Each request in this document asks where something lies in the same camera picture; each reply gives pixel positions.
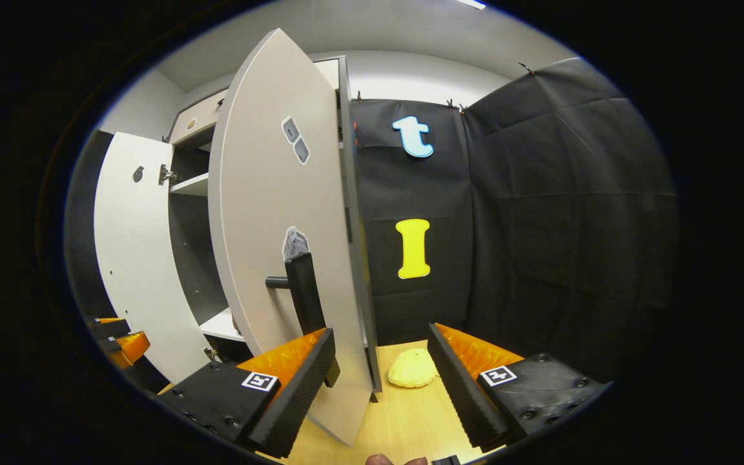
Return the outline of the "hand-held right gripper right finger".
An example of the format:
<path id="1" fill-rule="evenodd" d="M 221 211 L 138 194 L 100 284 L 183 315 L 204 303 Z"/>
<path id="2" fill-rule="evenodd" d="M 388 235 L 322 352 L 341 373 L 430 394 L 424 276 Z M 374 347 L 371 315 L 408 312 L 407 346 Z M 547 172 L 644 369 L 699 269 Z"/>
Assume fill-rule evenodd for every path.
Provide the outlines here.
<path id="1" fill-rule="evenodd" d="M 548 353 L 523 357 L 431 323 L 428 353 L 473 447 L 491 452 L 563 426 L 607 385 Z"/>

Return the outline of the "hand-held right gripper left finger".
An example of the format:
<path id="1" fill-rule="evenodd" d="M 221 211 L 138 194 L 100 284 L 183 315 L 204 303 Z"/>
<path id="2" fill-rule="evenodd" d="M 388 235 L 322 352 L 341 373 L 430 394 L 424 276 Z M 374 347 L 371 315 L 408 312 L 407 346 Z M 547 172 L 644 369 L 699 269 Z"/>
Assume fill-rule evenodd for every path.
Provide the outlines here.
<path id="1" fill-rule="evenodd" d="M 209 362 L 156 401 L 229 444 L 284 459 L 319 389 L 336 380 L 334 332 L 318 329 L 242 363 Z"/>

